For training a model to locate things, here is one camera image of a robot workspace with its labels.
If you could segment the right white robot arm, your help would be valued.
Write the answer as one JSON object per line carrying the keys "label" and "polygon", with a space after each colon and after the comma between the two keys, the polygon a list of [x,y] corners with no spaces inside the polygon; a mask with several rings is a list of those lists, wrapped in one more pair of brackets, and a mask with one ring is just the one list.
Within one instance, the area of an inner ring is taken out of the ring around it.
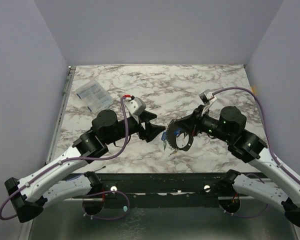
{"label": "right white robot arm", "polygon": [[220,191],[226,196],[236,192],[261,200],[276,207],[292,224],[300,227],[300,175],[277,158],[265,141],[246,130],[246,122],[247,118],[235,106],[224,107],[219,119],[215,119],[209,116],[205,106],[200,105],[192,114],[169,123],[166,140],[173,149],[178,149],[177,137],[188,136],[189,141],[182,151],[187,151],[193,138],[202,133],[225,142],[234,157],[258,169],[276,187],[229,170],[228,176],[219,183]]}

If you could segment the keyring bunch with keys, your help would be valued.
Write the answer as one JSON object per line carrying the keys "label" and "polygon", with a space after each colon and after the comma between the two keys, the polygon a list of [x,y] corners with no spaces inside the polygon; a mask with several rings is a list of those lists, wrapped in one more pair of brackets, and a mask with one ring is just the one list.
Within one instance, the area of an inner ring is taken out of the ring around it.
{"label": "keyring bunch with keys", "polygon": [[172,150],[187,152],[190,150],[194,137],[176,125],[176,119],[172,119],[166,130],[161,135],[163,149],[170,147]]}

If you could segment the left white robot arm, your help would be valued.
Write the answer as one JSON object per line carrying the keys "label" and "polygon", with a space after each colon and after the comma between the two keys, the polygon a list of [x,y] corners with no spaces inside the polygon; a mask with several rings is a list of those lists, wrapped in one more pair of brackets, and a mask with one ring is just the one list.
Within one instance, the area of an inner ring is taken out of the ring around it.
{"label": "left white robot arm", "polygon": [[157,115],[143,111],[135,120],[125,116],[119,121],[117,114],[110,109],[102,110],[92,120],[90,130],[83,133],[58,158],[27,177],[11,177],[4,185],[20,223],[26,223],[40,215],[44,208],[65,199],[102,193],[104,186],[93,171],[73,179],[64,180],[74,171],[94,161],[105,161],[108,145],[121,139],[127,144],[129,137],[138,134],[147,143],[154,140],[166,128],[155,125],[151,120]]}

